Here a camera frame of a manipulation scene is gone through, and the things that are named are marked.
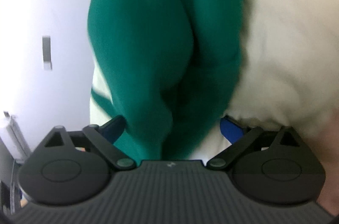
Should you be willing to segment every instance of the green towel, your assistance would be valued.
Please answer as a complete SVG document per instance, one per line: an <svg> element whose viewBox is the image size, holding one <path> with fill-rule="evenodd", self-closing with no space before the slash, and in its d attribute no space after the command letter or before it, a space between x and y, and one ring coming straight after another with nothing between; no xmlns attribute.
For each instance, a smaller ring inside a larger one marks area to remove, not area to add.
<svg viewBox="0 0 339 224"><path fill-rule="evenodd" d="M141 160L182 160L222 115L238 79L242 0L91 0L88 32L126 131L115 146Z"/></svg>

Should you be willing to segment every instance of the dark object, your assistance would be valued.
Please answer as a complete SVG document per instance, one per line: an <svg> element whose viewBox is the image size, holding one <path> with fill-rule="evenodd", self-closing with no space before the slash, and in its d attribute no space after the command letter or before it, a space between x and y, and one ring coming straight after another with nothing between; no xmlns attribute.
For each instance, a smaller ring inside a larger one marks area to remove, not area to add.
<svg viewBox="0 0 339 224"><path fill-rule="evenodd" d="M121 117L111 122L114 134L122 122ZM19 184L31 202L11 216L14 223L325 224L333 219L315 202L324 170L291 128L254 128L207 168L201 161L129 166L131 159L97 130L88 126L82 132L49 133L19 172ZM63 145L46 148L55 133ZM72 181L82 175L80 191ZM87 180L91 175L97 179Z"/></svg>

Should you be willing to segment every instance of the folded green garment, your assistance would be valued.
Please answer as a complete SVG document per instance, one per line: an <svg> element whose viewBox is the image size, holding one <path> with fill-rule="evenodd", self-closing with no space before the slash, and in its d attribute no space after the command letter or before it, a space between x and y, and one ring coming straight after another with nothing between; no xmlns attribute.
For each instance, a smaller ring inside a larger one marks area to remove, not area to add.
<svg viewBox="0 0 339 224"><path fill-rule="evenodd" d="M222 115L238 79L242 0L91 0L88 32L137 163L185 159Z"/></svg>

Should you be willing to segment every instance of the beige fabric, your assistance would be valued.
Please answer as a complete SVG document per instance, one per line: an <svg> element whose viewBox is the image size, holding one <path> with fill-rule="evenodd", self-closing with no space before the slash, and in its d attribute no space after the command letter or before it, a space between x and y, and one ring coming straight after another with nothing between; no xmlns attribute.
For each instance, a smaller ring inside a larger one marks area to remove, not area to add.
<svg viewBox="0 0 339 224"><path fill-rule="evenodd" d="M245 0L244 63L227 113L317 134L339 106L339 0Z"/></svg>

